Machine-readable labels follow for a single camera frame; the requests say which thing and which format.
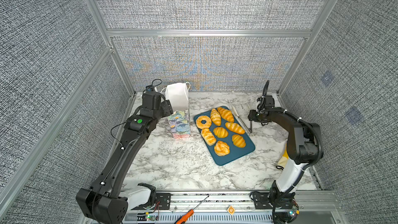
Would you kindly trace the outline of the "cream serving tongs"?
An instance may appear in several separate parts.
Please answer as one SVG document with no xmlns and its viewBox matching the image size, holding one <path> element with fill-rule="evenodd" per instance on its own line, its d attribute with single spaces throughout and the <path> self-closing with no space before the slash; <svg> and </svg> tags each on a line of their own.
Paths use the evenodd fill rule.
<svg viewBox="0 0 398 224">
<path fill-rule="evenodd" d="M 231 103 L 230 106 L 234 116 L 238 119 L 238 122 L 245 129 L 248 135 L 254 136 L 255 134 L 253 131 L 252 122 L 248 119 L 248 115 L 251 110 L 249 103 L 243 103 L 243 104 Z"/>
</svg>

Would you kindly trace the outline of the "white floral paper bag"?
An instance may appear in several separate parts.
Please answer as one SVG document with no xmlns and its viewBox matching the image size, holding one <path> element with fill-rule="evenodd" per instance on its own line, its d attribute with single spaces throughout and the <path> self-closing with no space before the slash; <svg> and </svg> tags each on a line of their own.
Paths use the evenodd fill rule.
<svg viewBox="0 0 398 224">
<path fill-rule="evenodd" d="M 173 113 L 167 120 L 175 139 L 189 138 L 191 135 L 189 113 L 189 82 L 175 83 L 162 89 L 165 98 L 170 101 Z"/>
</svg>

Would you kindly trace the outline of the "fake long twisted bread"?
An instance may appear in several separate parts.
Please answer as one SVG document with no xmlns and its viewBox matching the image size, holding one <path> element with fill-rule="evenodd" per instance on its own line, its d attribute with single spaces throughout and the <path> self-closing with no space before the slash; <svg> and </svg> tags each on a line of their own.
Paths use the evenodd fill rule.
<svg viewBox="0 0 398 224">
<path fill-rule="evenodd" d="M 210 131 L 209 128 L 204 128 L 201 130 L 201 136 L 203 137 L 204 141 L 206 142 L 207 145 L 212 146 L 216 144 L 217 140 Z"/>
</svg>

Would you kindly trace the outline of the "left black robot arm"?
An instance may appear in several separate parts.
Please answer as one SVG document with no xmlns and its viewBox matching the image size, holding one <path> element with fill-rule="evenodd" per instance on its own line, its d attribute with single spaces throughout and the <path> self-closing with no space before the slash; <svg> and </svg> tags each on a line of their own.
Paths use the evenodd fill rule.
<svg viewBox="0 0 398 224">
<path fill-rule="evenodd" d="M 119 147 L 89 189 L 80 189 L 76 201 L 85 217 L 102 224 L 119 224 L 128 210 L 127 197 L 120 196 L 122 183 L 140 148 L 148 140 L 159 120 L 174 111 L 159 92 L 147 91 L 142 104 L 123 127 Z"/>
</svg>

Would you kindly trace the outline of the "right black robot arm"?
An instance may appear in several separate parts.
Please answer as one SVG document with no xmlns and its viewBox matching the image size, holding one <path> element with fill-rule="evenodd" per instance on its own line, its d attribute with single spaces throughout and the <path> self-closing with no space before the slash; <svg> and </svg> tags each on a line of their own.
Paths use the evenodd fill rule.
<svg viewBox="0 0 398 224">
<path fill-rule="evenodd" d="M 279 179 L 273 182 L 268 197 L 270 204 L 279 208 L 284 200 L 293 200 L 293 192 L 305 171 L 322 158 L 321 128 L 316 123 L 306 122 L 286 109 L 276 107 L 271 95 L 263 95 L 257 101 L 257 109 L 249 112 L 248 120 L 262 126 L 274 122 L 288 132 L 288 160 Z"/>
</svg>

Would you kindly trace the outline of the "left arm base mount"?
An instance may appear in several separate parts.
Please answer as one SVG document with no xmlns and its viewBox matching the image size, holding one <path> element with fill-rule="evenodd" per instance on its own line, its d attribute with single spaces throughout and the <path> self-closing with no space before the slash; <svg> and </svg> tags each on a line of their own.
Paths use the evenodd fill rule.
<svg viewBox="0 0 398 224">
<path fill-rule="evenodd" d="M 137 211 L 154 211 L 155 207 L 159 210 L 169 210 L 171 205 L 170 193 L 156 193 L 154 199 L 150 199 L 149 203 L 139 205 L 131 210 Z"/>
</svg>

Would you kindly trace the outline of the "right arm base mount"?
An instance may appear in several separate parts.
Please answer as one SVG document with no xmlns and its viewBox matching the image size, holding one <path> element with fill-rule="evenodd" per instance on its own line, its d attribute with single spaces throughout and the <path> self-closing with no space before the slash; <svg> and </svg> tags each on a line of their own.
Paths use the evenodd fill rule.
<svg viewBox="0 0 398 224">
<path fill-rule="evenodd" d="M 255 209 L 271 210 L 272 221 L 275 224 L 289 224 L 295 221 L 300 213 L 295 200 L 295 193 L 253 191 L 249 194 Z"/>
</svg>

